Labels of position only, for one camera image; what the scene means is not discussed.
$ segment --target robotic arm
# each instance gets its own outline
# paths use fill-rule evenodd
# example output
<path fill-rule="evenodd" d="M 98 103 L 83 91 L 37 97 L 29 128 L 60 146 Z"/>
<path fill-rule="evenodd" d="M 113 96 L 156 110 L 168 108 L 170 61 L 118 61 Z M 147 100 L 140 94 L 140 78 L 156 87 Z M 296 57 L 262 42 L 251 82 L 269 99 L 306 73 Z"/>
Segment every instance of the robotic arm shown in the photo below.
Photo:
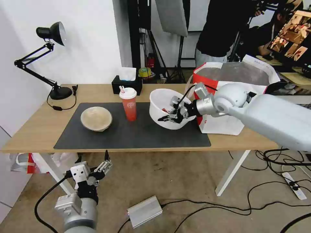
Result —
<path fill-rule="evenodd" d="M 64 219 L 65 233 L 95 233 L 97 225 L 97 186 L 109 172 L 112 162 L 108 151 L 105 161 L 89 168 L 86 161 L 70 168 L 77 192 L 58 198 L 55 210 Z"/>
<path fill-rule="evenodd" d="M 181 123 L 191 116 L 230 115 L 246 127 L 293 150 L 311 151 L 311 111 L 273 95 L 248 93 L 240 84 L 229 83 L 213 96 L 203 83 L 195 86 L 200 98 L 188 104 L 174 96 L 173 109 L 158 121 Z"/>

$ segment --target bowl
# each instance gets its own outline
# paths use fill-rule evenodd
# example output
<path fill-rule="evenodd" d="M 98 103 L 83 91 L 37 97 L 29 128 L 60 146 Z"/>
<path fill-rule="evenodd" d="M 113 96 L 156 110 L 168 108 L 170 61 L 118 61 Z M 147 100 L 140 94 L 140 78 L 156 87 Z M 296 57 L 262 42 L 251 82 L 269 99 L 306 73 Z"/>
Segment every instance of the bowl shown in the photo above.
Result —
<path fill-rule="evenodd" d="M 85 128 L 103 132 L 111 125 L 112 115 L 103 107 L 90 107 L 82 112 L 80 120 Z"/>
<path fill-rule="evenodd" d="M 187 122 L 192 121 L 196 116 L 183 119 L 180 124 L 171 121 L 158 121 L 159 118 L 168 115 L 167 112 L 162 110 L 163 108 L 167 111 L 170 111 L 173 108 L 169 105 L 173 96 L 177 96 L 178 98 L 183 97 L 182 94 L 171 89 L 160 88 L 152 91 L 150 93 L 149 114 L 153 121 L 158 125 L 167 129 L 177 130 L 182 128 Z M 184 98 L 184 101 L 188 104 L 191 103 L 187 97 Z"/>

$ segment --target red fire extinguisher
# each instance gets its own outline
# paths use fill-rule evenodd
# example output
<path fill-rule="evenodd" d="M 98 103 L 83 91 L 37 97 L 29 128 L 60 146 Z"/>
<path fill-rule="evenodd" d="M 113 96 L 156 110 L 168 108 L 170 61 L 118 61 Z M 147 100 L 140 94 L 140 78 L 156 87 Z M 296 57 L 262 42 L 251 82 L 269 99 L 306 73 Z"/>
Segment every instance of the red fire extinguisher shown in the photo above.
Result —
<path fill-rule="evenodd" d="M 155 58 L 153 53 L 150 53 L 147 57 L 147 67 L 153 68 L 155 66 Z"/>

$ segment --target tissue box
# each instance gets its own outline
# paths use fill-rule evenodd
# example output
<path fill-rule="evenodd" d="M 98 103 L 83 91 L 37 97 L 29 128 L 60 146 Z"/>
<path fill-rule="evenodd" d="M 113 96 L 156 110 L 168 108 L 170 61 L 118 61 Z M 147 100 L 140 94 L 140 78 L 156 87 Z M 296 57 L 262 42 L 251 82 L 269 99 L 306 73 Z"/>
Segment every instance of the tissue box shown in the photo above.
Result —
<path fill-rule="evenodd" d="M 142 91 L 142 88 L 143 88 L 143 80 L 141 77 L 138 76 L 137 73 L 136 73 L 136 79 L 134 81 L 120 80 L 119 76 L 117 75 L 114 78 L 114 80 L 111 82 L 111 84 L 112 84 L 112 90 L 114 94 L 120 93 L 119 86 L 134 88 L 137 91 L 137 95 L 140 95 L 140 92 Z"/>

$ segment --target lamp shade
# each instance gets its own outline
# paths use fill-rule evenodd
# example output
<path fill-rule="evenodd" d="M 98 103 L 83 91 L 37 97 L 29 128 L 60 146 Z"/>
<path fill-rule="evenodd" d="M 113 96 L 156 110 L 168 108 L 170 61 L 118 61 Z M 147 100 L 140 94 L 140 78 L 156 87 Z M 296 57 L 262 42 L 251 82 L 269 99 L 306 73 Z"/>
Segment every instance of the lamp shade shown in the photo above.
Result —
<path fill-rule="evenodd" d="M 54 23 L 50 28 L 37 28 L 36 33 L 40 38 L 52 39 L 65 46 L 66 32 L 62 22 Z"/>

